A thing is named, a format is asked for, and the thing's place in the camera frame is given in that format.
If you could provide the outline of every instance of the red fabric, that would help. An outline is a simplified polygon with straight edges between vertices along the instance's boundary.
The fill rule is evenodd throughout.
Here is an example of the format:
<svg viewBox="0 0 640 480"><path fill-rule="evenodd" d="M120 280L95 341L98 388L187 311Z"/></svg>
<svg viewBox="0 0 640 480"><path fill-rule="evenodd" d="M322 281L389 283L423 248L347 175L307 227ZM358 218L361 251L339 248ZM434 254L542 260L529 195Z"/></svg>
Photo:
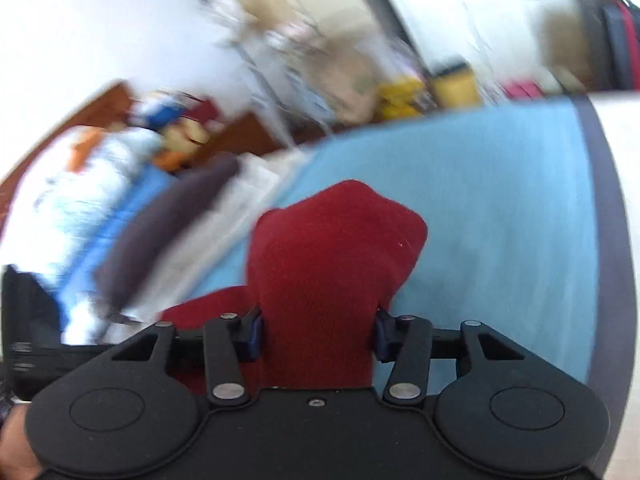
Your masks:
<svg viewBox="0 0 640 480"><path fill-rule="evenodd" d="M640 47L638 47L638 35L636 34L636 24L634 17L628 7L616 1L616 5L620 9L622 21L625 25L626 43L629 47L629 59L631 63L631 76L634 82L634 89L640 90Z"/></svg>
<svg viewBox="0 0 640 480"><path fill-rule="evenodd" d="M426 237L416 213L361 182L341 182L260 218L246 286L188 301L162 319L196 328L259 305L262 358L242 366L250 390L370 386L376 310L389 307Z"/></svg>

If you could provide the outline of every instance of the blue object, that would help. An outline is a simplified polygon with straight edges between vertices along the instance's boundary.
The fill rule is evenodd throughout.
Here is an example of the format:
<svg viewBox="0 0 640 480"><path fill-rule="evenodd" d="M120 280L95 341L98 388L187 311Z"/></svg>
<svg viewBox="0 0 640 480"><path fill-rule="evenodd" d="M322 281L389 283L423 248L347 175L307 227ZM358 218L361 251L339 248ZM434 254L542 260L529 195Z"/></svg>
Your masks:
<svg viewBox="0 0 640 480"><path fill-rule="evenodd" d="M78 302L78 295L84 292L95 292L93 272L105 259L120 233L141 209L167 189L174 180L175 177L158 170L151 164L143 168L128 195L100 227L97 235L83 251L82 257L70 270L65 284L57 292L56 299L62 308L60 313L62 330L68 324L69 314Z"/></svg>
<svg viewBox="0 0 640 480"><path fill-rule="evenodd" d="M598 275L590 171L574 106L559 98L337 137L276 205L354 178L411 208L429 239L392 313L439 328L482 320L584 381ZM233 248L192 297L244 283L247 248ZM376 364L380 390L390 366ZM430 392L454 377L453 363L433 362Z"/></svg>

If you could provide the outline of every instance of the blue mat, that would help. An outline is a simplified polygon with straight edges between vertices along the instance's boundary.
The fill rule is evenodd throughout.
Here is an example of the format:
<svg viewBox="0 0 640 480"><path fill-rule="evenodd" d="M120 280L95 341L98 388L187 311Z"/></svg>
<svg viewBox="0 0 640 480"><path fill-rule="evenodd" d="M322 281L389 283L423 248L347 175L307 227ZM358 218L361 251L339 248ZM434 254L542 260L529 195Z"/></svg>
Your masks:
<svg viewBox="0 0 640 480"><path fill-rule="evenodd" d="M443 114L329 140L277 205L349 178L418 212L429 227L394 314L419 314L440 328L482 320L585 381L597 244L589 159L569 100ZM244 240L192 297L244 283L246 250ZM376 366L377 388L389 371ZM452 363L432 363L430 391L454 378Z"/></svg>

